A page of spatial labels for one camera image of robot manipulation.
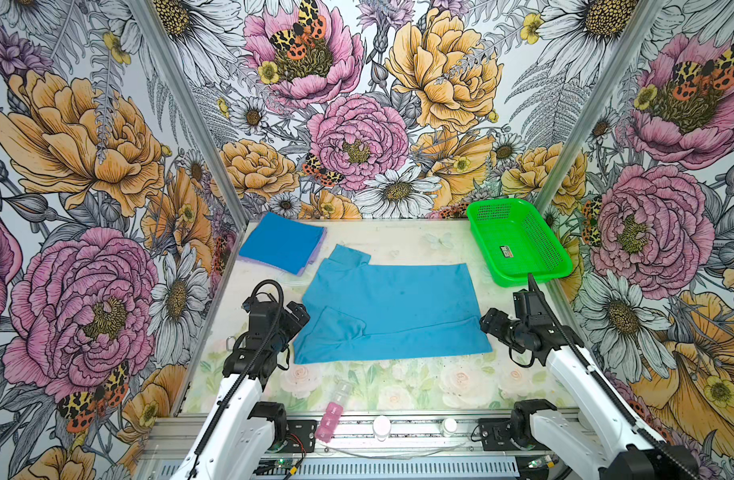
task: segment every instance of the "floral tablecloth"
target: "floral tablecloth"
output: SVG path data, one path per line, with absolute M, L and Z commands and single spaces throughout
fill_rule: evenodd
M 327 228 L 313 265 L 295 276 L 270 266 L 238 260 L 206 346 L 195 369 L 183 412 L 206 413 L 217 396 L 228 355 L 226 339 L 247 330 L 241 304 L 253 287 L 266 278 L 282 284 L 285 302 L 300 301 L 316 269 L 336 244 L 372 255 L 375 265 L 468 264 L 481 312 L 496 307 L 513 312 L 511 293 L 496 285 L 470 234 L 468 221 L 370 220 L 312 222 Z M 257 224 L 251 224 L 248 233 Z M 339 295 L 356 294 L 338 292 Z M 432 301 L 433 291 L 429 291 Z M 511 408 L 523 398 L 547 398 L 559 407 L 576 406 L 570 394 L 539 364 L 516 366 L 505 346 L 489 337 L 492 353 L 380 362 L 328 362 L 276 370 L 264 398 L 282 402 L 289 412 L 320 412 L 338 382 L 355 385 L 346 408 L 350 411 L 418 411 Z

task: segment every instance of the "pink bottle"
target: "pink bottle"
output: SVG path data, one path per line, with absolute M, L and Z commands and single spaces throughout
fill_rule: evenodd
M 340 416 L 343 414 L 343 405 L 345 405 L 345 401 L 349 399 L 349 395 L 351 395 L 353 388 L 353 385 L 350 383 L 342 382 L 338 386 L 337 391 L 335 391 L 335 396 L 327 405 L 327 409 L 322 417 L 322 422 L 319 424 L 319 427 L 316 429 L 316 433 L 314 434 L 314 436 L 322 442 L 328 443 L 333 439 L 335 427 L 338 426 Z

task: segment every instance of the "pink liquid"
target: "pink liquid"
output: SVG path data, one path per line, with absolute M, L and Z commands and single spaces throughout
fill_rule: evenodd
M 328 443 L 332 440 L 335 435 L 335 427 L 338 426 L 338 422 L 340 421 L 340 416 L 342 414 L 343 407 L 335 402 L 330 402 L 325 410 L 324 416 L 322 417 L 322 422 L 316 429 L 314 436 L 324 443 Z

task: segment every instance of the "basket perforated side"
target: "basket perforated side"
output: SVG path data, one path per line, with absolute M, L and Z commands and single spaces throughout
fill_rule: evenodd
M 509 204 L 496 204 L 482 206 L 476 212 L 476 220 L 496 220 L 508 218 L 511 214 L 511 206 Z
M 562 258 L 559 252 L 554 249 L 551 240 L 546 236 L 543 229 L 537 225 L 534 216 L 527 215 L 525 221 L 522 222 L 522 226 L 525 228 L 525 233 L 529 236 L 530 242 L 535 245 L 540 253 L 548 270 L 553 270 L 561 264 Z

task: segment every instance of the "butterfly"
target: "butterfly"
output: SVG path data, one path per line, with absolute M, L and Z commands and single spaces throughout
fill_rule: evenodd
M 319 181 L 323 187 L 334 187 L 343 180 L 343 174 L 327 170 L 324 165 L 322 165 L 322 161 L 319 157 L 314 154 L 308 154 L 305 156 L 303 173 L 310 177 L 314 177 L 314 179 Z
M 583 216 L 586 217 L 583 220 L 583 232 L 580 233 L 580 237 L 583 238 L 583 243 L 589 246 L 601 246 L 602 245 L 602 234 L 599 231 L 599 226 L 596 223 L 596 218 L 599 216 L 599 212 L 602 210 L 602 196 L 597 195 L 591 200 L 588 200 L 583 205 Z
M 314 40 L 324 38 L 326 32 L 327 21 L 319 14 L 316 0 L 301 0 L 298 21 L 293 24 L 293 29 L 277 32 L 269 37 L 269 41 L 276 50 L 287 53 L 290 60 L 303 60 L 308 51 L 306 45 L 314 48 Z
M 711 88 L 728 90 L 734 85 L 734 43 L 705 65 L 690 61 L 675 64 L 672 80 L 676 83 L 672 95 L 679 101 L 688 101 L 696 94 L 704 96 Z
M 122 404 L 130 391 L 128 385 L 130 366 L 123 362 L 114 369 L 106 381 L 89 392 L 75 392 L 58 402 L 58 412 L 67 420 L 66 431 L 81 433 L 90 428 L 96 417 L 103 417 L 107 408 Z

